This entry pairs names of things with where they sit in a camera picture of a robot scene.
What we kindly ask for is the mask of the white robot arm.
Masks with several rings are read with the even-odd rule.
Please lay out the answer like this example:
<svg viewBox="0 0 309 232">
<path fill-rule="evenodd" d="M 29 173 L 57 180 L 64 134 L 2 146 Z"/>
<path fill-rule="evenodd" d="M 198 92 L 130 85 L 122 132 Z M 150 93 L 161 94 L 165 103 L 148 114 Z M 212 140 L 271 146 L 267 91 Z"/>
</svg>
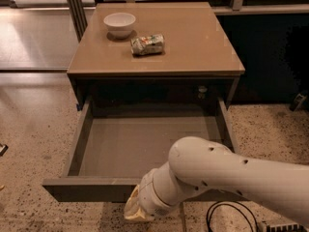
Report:
<svg viewBox="0 0 309 232">
<path fill-rule="evenodd" d="M 252 159 L 194 136 L 176 141 L 168 160 L 135 187 L 124 218 L 152 221 L 211 189 L 232 192 L 309 227 L 309 166 Z"/>
</svg>

